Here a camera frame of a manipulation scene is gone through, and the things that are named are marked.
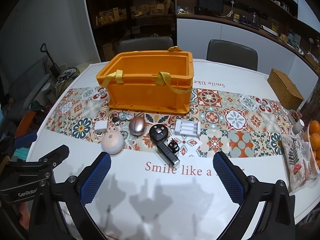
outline orange plastic crate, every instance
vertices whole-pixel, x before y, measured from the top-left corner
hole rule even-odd
[[[123,71],[122,78],[110,79],[117,70]],[[171,84],[165,78],[170,86],[156,83],[159,72],[170,74]],[[100,86],[108,89],[112,109],[185,114],[189,112],[193,76],[190,52],[134,51],[116,55],[96,78]]]

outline white cable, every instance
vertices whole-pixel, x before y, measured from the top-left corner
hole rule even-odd
[[[232,14],[233,14],[233,5],[235,4],[235,2],[234,1],[231,1],[231,4],[232,4],[232,7],[231,7],[231,11],[227,14],[227,15],[225,15],[225,16],[218,16],[218,15],[216,15],[215,13],[214,13],[214,15],[215,16],[217,16],[217,17],[230,17]]]

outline floral tile pattern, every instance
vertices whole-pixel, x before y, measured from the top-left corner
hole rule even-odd
[[[197,89],[196,88],[193,88],[191,90],[190,105],[198,105],[198,95],[197,95]]]
[[[201,129],[201,145],[198,149],[200,157],[213,157],[216,152],[229,154],[228,133],[225,130]]]
[[[239,94],[219,91],[221,104],[223,108],[243,109],[240,103]]]
[[[228,131],[249,131],[243,110],[223,108],[223,113]]]
[[[249,111],[257,111],[258,105],[256,100],[252,96],[248,95],[239,95],[239,100],[242,105],[243,110],[249,110]]]
[[[221,107],[199,106],[199,121],[201,128],[211,130],[226,130],[226,121]]]
[[[221,107],[221,99],[218,91],[197,89],[198,102],[202,106],[219,106]]]
[[[248,122],[250,132],[266,132],[267,128],[263,122],[263,118],[258,111],[243,111]]]
[[[81,117],[95,119],[103,106],[104,101],[90,100],[82,111]]]
[[[254,98],[254,100],[256,100],[258,110],[260,112],[272,114],[272,109],[271,109],[271,106],[270,106],[268,100],[266,100],[264,98],[256,98],[256,97]]]
[[[270,146],[273,150],[273,155],[283,155],[284,150],[279,133],[270,133]]]
[[[267,131],[270,133],[280,133],[280,127],[274,114],[261,113]]]
[[[109,120],[109,131],[119,131],[124,137],[124,148],[156,153],[149,136],[156,123],[169,128],[166,140],[175,140],[182,157],[213,157],[223,151],[229,158],[262,157],[283,154],[280,133],[291,134],[289,110],[279,102],[231,92],[192,89],[189,112],[185,115],[132,112],[146,120],[146,130],[136,137],[129,132],[129,121],[113,123],[120,110],[109,108],[109,94],[103,87],[70,89],[48,118],[45,128],[54,132],[101,143],[104,133],[96,133],[98,120]],[[201,135],[175,136],[172,129],[177,119],[200,121]]]
[[[251,140],[254,144],[254,156],[271,156],[273,150],[270,146],[270,134],[267,132],[250,132]]]
[[[253,143],[247,131],[228,131],[231,158],[254,157]]]
[[[281,104],[279,102],[269,100],[269,103],[270,103],[270,106],[272,108],[272,112],[274,114],[284,115],[284,112],[282,110],[282,106],[281,106]]]

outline white table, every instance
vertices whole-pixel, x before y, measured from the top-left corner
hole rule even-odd
[[[98,86],[96,74],[104,63],[90,65],[70,88]],[[194,59],[194,87],[207,88],[277,100],[267,82],[268,75],[231,65]],[[70,149],[69,157],[54,170],[56,182],[78,175],[101,152],[100,144],[68,137],[40,127],[38,139],[31,146],[27,161],[40,157],[62,144]],[[284,157],[231,158],[244,173],[260,181],[275,183],[282,179],[289,185]],[[111,169],[95,199],[87,204],[90,215],[110,239],[216,239],[237,208],[212,166],[212,158],[180,159],[176,174],[152,171],[164,167],[156,154],[122,150],[112,156]],[[182,175],[182,166],[191,166],[201,175]],[[305,217],[320,201],[319,178],[308,182],[296,193],[295,223]],[[260,203],[243,239],[249,238],[262,212]],[[67,223],[72,224],[68,215]]]

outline dining table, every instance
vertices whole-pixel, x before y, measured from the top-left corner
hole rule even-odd
[[[94,125],[109,120],[109,131],[124,136],[124,148],[111,155],[111,168],[92,203],[85,205],[108,239],[194,240],[217,239],[236,213],[217,176],[212,159],[223,151],[246,176],[261,182],[281,179],[295,195],[297,224],[320,201],[319,178],[290,190],[281,133],[291,133],[289,110],[282,107],[269,85],[268,75],[242,67],[193,59],[194,78],[190,111],[182,116],[140,113],[147,129],[139,137],[130,134],[128,121],[112,122],[120,110],[110,109],[110,96],[96,75],[107,62],[89,65],[64,91],[37,132],[27,161],[39,158],[65,144],[70,153],[54,169],[55,181],[79,175],[102,152]],[[128,97],[135,97],[131,91]],[[174,134],[177,119],[201,123],[200,137]],[[161,123],[169,128],[168,140],[179,145],[180,164],[168,167],[148,130]],[[70,231],[80,235],[65,203],[60,203]],[[242,239],[251,237],[262,213],[260,202]]]

